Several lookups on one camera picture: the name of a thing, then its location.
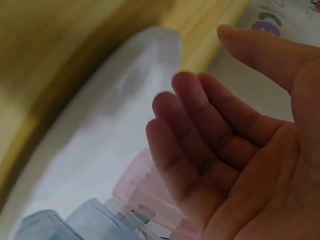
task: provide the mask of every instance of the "blurred object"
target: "blurred object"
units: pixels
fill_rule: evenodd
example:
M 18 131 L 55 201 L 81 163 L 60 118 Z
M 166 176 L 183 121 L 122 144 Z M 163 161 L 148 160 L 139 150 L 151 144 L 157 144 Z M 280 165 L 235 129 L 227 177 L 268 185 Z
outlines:
M 93 198 L 79 206 L 66 222 L 85 240 L 142 240 L 122 220 Z
M 181 58 L 180 34 L 153 26 L 105 60 L 32 154 L 0 215 L 1 240 L 34 212 L 54 209 L 66 218 L 87 199 L 111 196 L 127 164 L 148 145 L 151 102 L 170 91 Z
M 56 211 L 43 210 L 26 217 L 14 240 L 83 240 Z
M 186 219 L 153 164 L 149 149 L 141 151 L 126 168 L 113 196 L 144 217 L 176 231 L 186 239 L 200 239 L 199 232 Z
M 110 198 L 104 203 L 104 206 L 141 238 L 146 240 L 160 240 L 146 225 L 149 221 L 142 222 L 142 216 L 138 218 L 128 207 L 119 201 Z

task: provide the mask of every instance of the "finger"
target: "finger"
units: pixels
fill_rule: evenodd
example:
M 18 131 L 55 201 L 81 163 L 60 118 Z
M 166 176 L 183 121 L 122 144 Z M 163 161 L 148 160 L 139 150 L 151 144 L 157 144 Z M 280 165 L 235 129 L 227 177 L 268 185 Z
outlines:
M 202 181 L 163 119 L 149 122 L 146 135 L 154 164 L 172 198 L 187 218 L 204 231 L 224 198 Z
M 218 158 L 240 171 L 244 169 L 258 147 L 234 135 L 229 124 L 210 104 L 194 74 L 178 73 L 172 80 L 172 86 L 195 128 Z
M 222 83 L 209 74 L 198 76 L 209 102 L 240 136 L 257 146 L 266 145 L 284 121 L 263 116 L 235 97 Z
M 320 57 L 317 47 L 298 44 L 270 33 L 222 25 L 218 37 L 228 52 L 291 93 L 295 76 Z
M 210 187 L 228 195 L 239 176 L 239 171 L 221 162 L 205 144 L 192 126 L 191 120 L 178 97 L 169 92 L 160 93 L 152 108 L 157 118 L 164 119 L 172 129 L 182 150 L 198 169 Z

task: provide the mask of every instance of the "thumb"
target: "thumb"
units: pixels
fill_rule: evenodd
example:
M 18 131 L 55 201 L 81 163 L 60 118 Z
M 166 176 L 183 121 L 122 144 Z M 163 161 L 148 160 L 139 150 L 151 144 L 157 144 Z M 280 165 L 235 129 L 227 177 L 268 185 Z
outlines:
M 218 37 L 240 62 L 267 76 L 291 93 L 296 75 L 320 57 L 318 47 L 295 43 L 270 33 L 222 25 Z
M 301 151 L 320 166 L 320 48 L 229 26 L 218 37 L 233 57 L 288 91 Z

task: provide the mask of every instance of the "skin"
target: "skin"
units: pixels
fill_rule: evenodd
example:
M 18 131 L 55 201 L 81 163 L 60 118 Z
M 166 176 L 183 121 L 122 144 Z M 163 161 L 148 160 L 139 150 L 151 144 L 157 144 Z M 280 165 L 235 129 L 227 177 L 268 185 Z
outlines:
M 318 240 L 320 48 L 228 26 L 218 37 L 288 92 L 294 123 L 259 114 L 213 76 L 180 72 L 175 94 L 152 104 L 154 163 L 205 240 Z

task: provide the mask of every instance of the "light blue fabric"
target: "light blue fabric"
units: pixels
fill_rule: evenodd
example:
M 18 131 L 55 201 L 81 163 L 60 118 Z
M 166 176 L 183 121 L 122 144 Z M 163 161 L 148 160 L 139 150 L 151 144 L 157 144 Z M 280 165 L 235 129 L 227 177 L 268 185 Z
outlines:
M 78 207 L 66 222 L 85 240 L 141 240 L 95 198 Z
M 56 211 L 44 210 L 26 217 L 14 240 L 83 240 Z

